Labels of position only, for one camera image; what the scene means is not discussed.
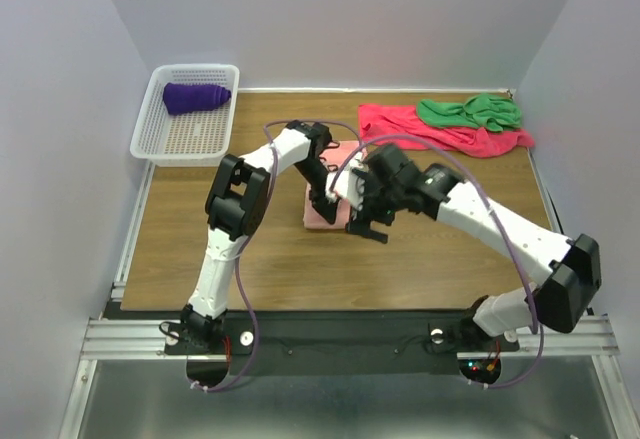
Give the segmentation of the green towel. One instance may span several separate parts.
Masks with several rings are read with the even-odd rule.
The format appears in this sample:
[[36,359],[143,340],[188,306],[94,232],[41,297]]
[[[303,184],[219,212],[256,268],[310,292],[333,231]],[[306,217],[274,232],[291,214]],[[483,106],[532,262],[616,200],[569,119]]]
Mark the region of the green towel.
[[522,112],[511,99],[482,93],[465,102],[440,102],[421,100],[416,114],[425,124],[436,128],[468,127],[484,128],[499,133],[521,128]]

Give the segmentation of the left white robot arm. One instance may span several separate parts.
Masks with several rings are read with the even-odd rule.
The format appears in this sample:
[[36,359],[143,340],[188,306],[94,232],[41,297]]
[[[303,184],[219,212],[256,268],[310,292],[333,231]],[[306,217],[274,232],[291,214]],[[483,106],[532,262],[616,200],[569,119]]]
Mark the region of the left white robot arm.
[[199,352],[213,352],[224,340],[234,262],[261,225],[279,173],[293,166],[310,186],[312,208],[326,222],[336,222],[338,202],[326,195],[329,171],[320,159],[333,142],[327,126],[294,120],[255,151],[221,160],[205,201],[205,256],[180,314],[181,336]]

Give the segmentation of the pink towel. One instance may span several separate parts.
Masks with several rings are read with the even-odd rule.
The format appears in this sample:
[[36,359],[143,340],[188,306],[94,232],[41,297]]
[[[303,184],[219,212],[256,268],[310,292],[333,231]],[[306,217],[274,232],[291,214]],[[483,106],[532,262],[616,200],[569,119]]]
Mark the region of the pink towel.
[[[325,167],[328,169],[329,174],[336,172],[343,163],[347,163],[348,157],[359,146],[357,140],[354,141],[341,141],[337,145],[331,144],[328,149],[325,149],[318,157]],[[366,151],[361,150],[353,157],[360,157],[361,160],[366,156]],[[338,205],[336,222],[334,224],[328,224],[321,216],[319,216],[311,207],[308,199],[308,193],[310,186],[307,186],[305,193],[305,207],[303,214],[303,225],[306,229],[311,230],[330,230],[340,229],[344,230],[351,216],[351,207],[340,207]]]

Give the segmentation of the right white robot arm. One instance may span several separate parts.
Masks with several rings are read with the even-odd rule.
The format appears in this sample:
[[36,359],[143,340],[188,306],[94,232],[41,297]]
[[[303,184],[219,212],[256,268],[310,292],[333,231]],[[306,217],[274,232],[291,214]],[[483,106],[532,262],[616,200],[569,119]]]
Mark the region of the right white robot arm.
[[594,238],[570,238],[516,214],[490,199],[460,165],[420,169],[388,143],[368,155],[352,152],[327,188],[349,203],[350,234],[384,243],[387,235],[372,223],[390,225],[396,213],[408,211],[458,229],[514,263],[520,288],[477,300],[460,325],[461,340],[472,349],[521,327],[568,334],[602,285]]

